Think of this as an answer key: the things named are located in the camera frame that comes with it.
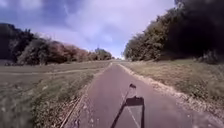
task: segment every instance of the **sky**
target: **sky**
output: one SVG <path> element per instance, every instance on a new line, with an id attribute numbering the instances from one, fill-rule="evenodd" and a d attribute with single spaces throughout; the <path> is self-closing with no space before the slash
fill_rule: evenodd
<path id="1" fill-rule="evenodd" d="M 174 0 L 0 0 L 0 22 L 121 57 L 132 36 L 172 7 Z"/>

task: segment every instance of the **grass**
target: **grass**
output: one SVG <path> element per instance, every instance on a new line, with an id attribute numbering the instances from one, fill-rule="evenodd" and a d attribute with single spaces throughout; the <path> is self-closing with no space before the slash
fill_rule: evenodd
<path id="1" fill-rule="evenodd" d="M 95 73 L 108 64 L 109 62 L 106 61 L 45 67 L 0 67 L 0 71 L 9 73 L 0 74 L 0 127 L 59 127 L 67 111 L 71 109 L 71 104 L 81 95 L 80 90 L 83 86 L 91 81 Z M 44 74 L 50 72 L 51 69 L 78 71 L 65 74 Z M 35 71 L 43 74 L 10 74 Z"/>
<path id="2" fill-rule="evenodd" d="M 193 60 L 123 62 L 138 74 L 150 76 L 189 96 L 224 108 L 224 65 Z"/>

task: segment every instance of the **dirt edge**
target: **dirt edge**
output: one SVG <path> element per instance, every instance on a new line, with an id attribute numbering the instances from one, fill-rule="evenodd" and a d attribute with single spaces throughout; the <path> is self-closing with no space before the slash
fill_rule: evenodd
<path id="1" fill-rule="evenodd" d="M 143 81 L 147 85 L 152 86 L 158 92 L 161 92 L 163 94 L 166 94 L 175 98 L 177 100 L 177 103 L 183 106 L 184 108 L 192 109 L 199 113 L 206 113 L 207 119 L 224 127 L 224 110 L 221 109 L 220 107 L 193 99 L 192 97 L 177 91 L 172 86 L 167 86 L 158 81 L 153 80 L 150 77 L 139 75 L 135 73 L 134 71 L 132 71 L 131 69 L 123 66 L 122 64 L 118 64 L 118 65 L 121 66 L 128 74 Z"/>

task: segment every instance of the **treeline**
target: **treeline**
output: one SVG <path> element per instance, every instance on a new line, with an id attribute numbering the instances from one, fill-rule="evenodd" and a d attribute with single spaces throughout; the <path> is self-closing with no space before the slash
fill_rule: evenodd
<path id="1" fill-rule="evenodd" d="M 64 62 L 110 60 L 111 53 L 97 48 L 93 52 L 74 45 L 41 38 L 30 30 L 21 30 L 11 24 L 0 24 L 0 59 L 10 64 L 37 65 Z"/>
<path id="2" fill-rule="evenodd" d="M 162 60 L 194 57 L 217 63 L 224 54 L 224 1 L 186 0 L 158 16 L 126 45 L 126 59 Z"/>

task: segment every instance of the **asphalt road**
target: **asphalt road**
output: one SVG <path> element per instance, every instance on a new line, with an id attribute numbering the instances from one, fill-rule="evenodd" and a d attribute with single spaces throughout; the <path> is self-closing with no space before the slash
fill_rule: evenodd
<path id="1" fill-rule="evenodd" d="M 129 85 L 125 104 L 122 105 Z M 113 64 L 93 80 L 78 117 L 79 128 L 221 128 Z M 70 119 L 67 128 L 76 128 Z"/>

